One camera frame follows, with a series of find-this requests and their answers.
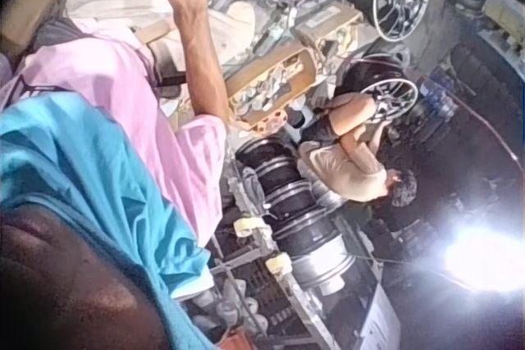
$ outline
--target leg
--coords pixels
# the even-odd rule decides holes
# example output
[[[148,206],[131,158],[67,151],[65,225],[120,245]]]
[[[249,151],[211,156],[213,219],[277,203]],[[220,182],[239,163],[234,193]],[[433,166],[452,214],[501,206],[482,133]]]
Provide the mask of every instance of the leg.
[[[341,136],[369,120],[376,113],[376,102],[367,94],[356,95],[352,100],[333,109],[328,119],[334,132]]]

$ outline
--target person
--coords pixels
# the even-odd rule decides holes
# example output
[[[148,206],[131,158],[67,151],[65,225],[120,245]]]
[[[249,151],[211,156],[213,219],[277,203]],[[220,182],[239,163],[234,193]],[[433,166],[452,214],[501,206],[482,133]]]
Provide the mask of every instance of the person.
[[[377,152],[388,122],[381,122],[368,143],[366,123],[377,112],[370,95],[344,93],[322,106],[323,116],[303,130],[299,155],[331,191],[355,202],[393,196],[403,204],[415,199],[417,185],[408,172],[387,170]]]
[[[196,115],[176,134],[123,43],[42,48],[3,90],[0,348],[214,348],[171,294],[209,258],[226,85],[208,0],[169,1]]]

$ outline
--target pink cloth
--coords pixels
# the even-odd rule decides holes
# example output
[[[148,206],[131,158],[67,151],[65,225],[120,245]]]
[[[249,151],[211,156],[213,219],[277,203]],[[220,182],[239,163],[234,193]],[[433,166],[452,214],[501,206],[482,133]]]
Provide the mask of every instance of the pink cloth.
[[[174,133],[153,95],[143,60],[115,41],[80,39],[41,48],[2,91],[12,91],[20,75],[32,87],[79,92],[110,113],[162,194],[194,229],[199,246],[206,245],[221,219],[226,128],[218,118],[198,116]]]

